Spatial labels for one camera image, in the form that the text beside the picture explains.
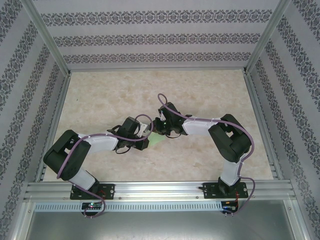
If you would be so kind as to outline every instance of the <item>black bracket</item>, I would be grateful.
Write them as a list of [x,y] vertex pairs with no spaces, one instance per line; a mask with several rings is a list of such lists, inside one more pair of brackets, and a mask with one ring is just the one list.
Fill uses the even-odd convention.
[[248,198],[248,189],[245,182],[239,182],[235,189],[226,196],[219,189],[218,182],[204,182],[202,186],[199,186],[199,189],[203,191],[203,196],[205,199],[246,199]]
[[[97,191],[94,193],[104,200],[113,200],[115,195],[115,185],[114,184],[103,184],[98,185]],[[71,200],[97,200],[96,197],[78,189],[75,186],[71,188],[70,194]]]

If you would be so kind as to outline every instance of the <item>enclosure wall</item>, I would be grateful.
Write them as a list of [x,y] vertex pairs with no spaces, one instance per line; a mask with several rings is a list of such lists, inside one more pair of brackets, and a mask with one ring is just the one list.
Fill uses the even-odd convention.
[[292,1],[250,73],[313,239],[320,239],[319,6],[319,0]]
[[279,0],[35,0],[71,70],[244,67]]
[[0,0],[0,239],[44,151],[64,76],[18,0]]

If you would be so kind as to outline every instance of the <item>wire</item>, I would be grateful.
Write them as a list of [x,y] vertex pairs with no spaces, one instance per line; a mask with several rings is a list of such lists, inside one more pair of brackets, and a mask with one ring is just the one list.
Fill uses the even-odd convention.
[[101,203],[103,204],[103,209],[102,209],[102,211],[101,211],[101,212],[98,212],[96,215],[93,215],[93,216],[88,216],[88,215],[86,215],[87,210],[90,209],[90,208],[86,208],[86,209],[84,210],[84,212],[83,212],[83,215],[84,215],[85,218],[91,218],[91,219],[93,219],[93,218],[99,217],[101,214],[104,213],[104,211],[106,210],[106,202],[105,202],[105,200],[104,200],[101,196],[96,195],[96,194],[94,194],[93,192],[90,192],[90,191],[88,191],[88,190],[85,190],[84,188],[82,188],[82,187],[78,186],[77,184],[73,183],[72,181],[69,181],[69,182],[70,182],[72,185],[74,185],[76,188],[80,189],[81,191],[83,191],[83,192],[85,192],[85,193],[87,193],[87,194],[90,194],[91,196],[94,196],[94,197],[97,198],[97,199],[100,199],[100,200],[101,200]]
[[238,193],[238,191],[235,192],[235,197],[236,197],[236,199],[234,202],[236,203],[235,207],[237,208],[239,206],[239,193]]
[[181,133],[179,134],[179,136],[169,136],[169,135],[165,135],[168,139],[177,139],[178,137],[181,136]]
[[129,150],[131,149],[131,146],[128,147],[128,149],[126,151],[123,152],[117,152],[119,149],[115,150],[116,154],[126,154],[127,152],[129,152]]
[[[166,106],[166,103],[168,102],[168,99],[167,99],[167,97],[166,97],[164,94],[159,93],[157,97],[158,97],[158,100],[160,101],[160,103],[163,105],[164,108],[166,108],[166,109],[169,110],[170,112],[172,112],[172,113],[174,113],[174,114],[176,114],[176,115],[178,115],[178,116],[180,116],[180,117],[182,117],[182,118],[184,118],[184,119],[193,120],[193,121],[197,120],[197,121],[202,121],[202,122],[222,123],[222,124],[231,125],[231,126],[237,128],[237,129],[240,129],[242,132],[244,132],[244,134],[247,135],[247,137],[249,138],[249,140],[250,140],[250,142],[251,142],[251,150],[250,150],[250,152],[240,161],[239,168],[238,168],[238,171],[237,171],[237,175],[238,175],[238,177],[239,177],[240,179],[251,180],[252,183],[253,183],[253,188],[252,188],[252,191],[251,191],[250,195],[248,196],[247,200],[245,201],[245,203],[244,203],[244,204],[242,205],[242,207],[241,207],[240,209],[238,209],[238,211],[236,211],[233,215],[237,214],[240,210],[242,210],[242,209],[244,208],[244,206],[247,205],[247,203],[248,203],[249,200],[251,199],[251,197],[252,197],[252,195],[254,194],[254,191],[255,191],[255,189],[256,189],[256,182],[255,182],[255,180],[253,180],[251,177],[240,176],[240,171],[241,171],[243,162],[244,162],[247,158],[249,158],[249,157],[252,155],[252,153],[254,152],[254,150],[255,150],[254,139],[252,138],[252,136],[250,135],[250,133],[249,133],[247,130],[245,130],[243,127],[241,127],[241,126],[239,126],[239,125],[237,125],[237,124],[235,124],[235,123],[233,123],[233,122],[224,121],[224,120],[220,120],[220,119],[206,119],[206,118],[196,118],[196,117],[184,116],[184,115],[180,114],[179,112],[176,112],[176,111],[174,111],[174,110],[172,110],[172,109],[170,109],[169,107]],[[164,97],[165,103],[161,100],[160,97]]]
[[[81,141],[85,140],[85,139],[94,138],[94,137],[101,137],[101,136],[113,137],[113,138],[122,139],[122,140],[130,141],[130,142],[139,142],[139,141],[143,141],[143,140],[147,139],[147,138],[150,136],[150,134],[152,133],[153,129],[154,129],[154,123],[153,123],[152,119],[151,119],[148,115],[146,115],[146,114],[139,114],[138,116],[135,117],[135,119],[137,119],[137,118],[139,118],[139,117],[142,117],[142,116],[147,117],[147,118],[150,120],[150,122],[151,122],[150,132],[149,132],[146,136],[144,136],[144,137],[142,137],[142,138],[131,139],[131,138],[126,138],[126,137],[122,137],[122,136],[116,136],[116,135],[107,134],[107,133],[96,133],[96,134],[91,134],[91,135],[87,135],[87,136],[84,136],[84,137],[80,138],[80,139],[74,144],[74,146],[71,148],[70,152],[69,152],[68,155],[66,156],[66,158],[65,158],[63,164],[61,165],[61,168],[60,168],[60,170],[59,170],[59,172],[58,172],[58,174],[57,174],[57,176],[56,176],[56,179],[59,179],[59,178],[60,178],[61,173],[63,172],[64,168],[66,167],[66,165],[67,165],[67,163],[68,163],[68,161],[69,161],[69,159],[70,159],[70,156],[72,155],[72,153],[74,152],[74,150],[76,149],[76,147],[79,145],[79,143],[80,143]],[[83,192],[85,192],[85,193],[87,193],[87,194],[90,194],[90,195],[96,197],[97,199],[100,199],[100,200],[101,200],[101,203],[103,204],[103,209],[102,209],[102,211],[101,211],[101,212],[98,212],[96,215],[93,215],[93,216],[88,216],[88,215],[86,215],[86,211],[87,211],[87,208],[86,208],[86,209],[84,210],[84,212],[83,212],[83,215],[84,215],[85,218],[87,218],[87,217],[89,217],[89,218],[91,218],[91,219],[92,219],[92,218],[96,218],[96,217],[98,217],[98,216],[100,216],[101,214],[104,213],[104,211],[106,210],[106,202],[105,202],[105,200],[104,200],[102,197],[100,197],[99,195],[96,195],[96,194],[94,194],[93,192],[90,192],[90,191],[88,191],[88,190],[86,190],[86,189],[84,189],[84,188],[76,185],[75,183],[73,183],[73,182],[71,182],[71,181],[69,181],[69,182],[72,183],[75,187],[77,187],[77,188],[80,189],[81,191],[83,191]]]
[[113,138],[117,138],[117,139],[122,139],[122,140],[126,140],[126,141],[130,141],[130,142],[139,142],[139,141],[143,141],[145,139],[147,139],[150,134],[152,133],[153,129],[154,129],[154,123],[152,121],[152,119],[146,115],[146,114],[139,114],[138,116],[135,117],[135,119],[139,118],[139,117],[147,117],[150,122],[151,122],[151,129],[150,129],[150,132],[142,137],[142,138],[137,138],[137,139],[131,139],[131,138],[126,138],[126,137],[122,137],[122,136],[116,136],[116,135],[113,135],[113,134],[108,134],[108,133],[95,133],[95,134],[91,134],[91,135],[87,135],[87,136],[84,136],[82,138],[80,138],[74,145],[73,147],[71,148],[70,152],[68,153],[68,155],[66,156],[63,164],[61,165],[61,168],[56,176],[56,179],[59,179],[60,176],[61,176],[61,173],[63,172],[63,170],[65,169],[66,165],[67,165],[67,162],[69,161],[72,153],[75,151],[76,147],[79,145],[79,143],[85,139],[88,139],[88,138],[94,138],[94,137],[113,137]]
[[106,196],[106,195],[107,195],[104,191],[102,191],[102,189],[101,189],[100,191],[98,191],[98,194],[99,194],[99,193],[102,193],[102,194],[103,194],[102,196]]

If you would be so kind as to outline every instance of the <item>gray metal panel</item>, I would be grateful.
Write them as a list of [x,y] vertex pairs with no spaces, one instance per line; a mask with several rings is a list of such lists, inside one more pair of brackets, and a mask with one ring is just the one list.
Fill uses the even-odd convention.
[[35,212],[28,240],[206,239],[293,240],[283,201],[251,201],[234,217],[217,211],[107,212],[85,219],[79,212]]

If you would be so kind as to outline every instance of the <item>robotic arm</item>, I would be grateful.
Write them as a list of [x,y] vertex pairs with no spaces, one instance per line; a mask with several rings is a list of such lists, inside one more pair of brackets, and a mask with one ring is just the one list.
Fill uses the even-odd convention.
[[[149,140],[147,138],[141,141],[128,141],[117,137],[138,140],[145,134],[148,127],[147,124],[137,119],[127,117],[122,125],[117,125],[98,136],[88,137],[80,141],[59,175],[59,171],[68,156],[68,150],[71,150],[77,141],[86,136],[67,130],[44,155],[43,161],[62,180],[70,181],[85,190],[89,190],[89,192],[96,193],[98,189],[95,186],[99,185],[98,180],[81,168],[86,156],[101,151],[115,151],[117,154],[122,154],[130,148],[142,151],[148,147]],[[118,150],[124,147],[127,147],[128,150],[119,153]]]
[[[168,102],[165,104],[169,109],[179,113],[175,106]],[[227,125],[217,121],[204,121],[191,115],[186,115],[185,119],[162,106],[158,109],[160,117],[153,121],[154,132],[169,137],[174,131],[180,135],[202,135],[212,137],[220,154],[224,157],[223,171],[218,179],[219,190],[224,196],[228,196],[240,182],[239,167],[241,160],[247,155],[251,147],[251,141],[248,136],[232,125]],[[240,123],[231,114],[226,114],[222,120],[240,126]]]
[[[171,102],[163,103],[159,96],[164,95],[161,93],[158,95],[158,99],[162,103],[162,107],[158,109],[160,117],[156,117],[152,121],[148,116],[141,114],[149,118],[150,125],[137,120],[141,115],[136,118],[128,117],[122,125],[117,125],[104,133],[84,135],[67,130],[54,143],[45,154],[43,161],[57,173],[57,179],[61,177],[64,181],[73,184],[70,199],[95,200],[99,198],[101,201],[113,199],[114,184],[101,184],[81,168],[87,154],[100,151],[115,151],[117,154],[122,154],[131,148],[142,151],[148,147],[150,131],[166,135],[169,138],[171,132],[174,131],[185,136],[192,134],[210,136],[225,159],[218,184],[204,183],[203,187],[199,187],[204,192],[204,198],[236,197],[237,199],[248,198],[249,200],[254,191],[254,184],[253,190],[248,196],[246,184],[240,183],[239,177],[242,162],[254,150],[253,140],[248,132],[230,114],[212,120],[192,115],[181,115]],[[128,150],[118,152],[124,147],[127,147]],[[105,195],[106,188],[110,188],[107,189],[108,193],[111,193],[108,196]]]

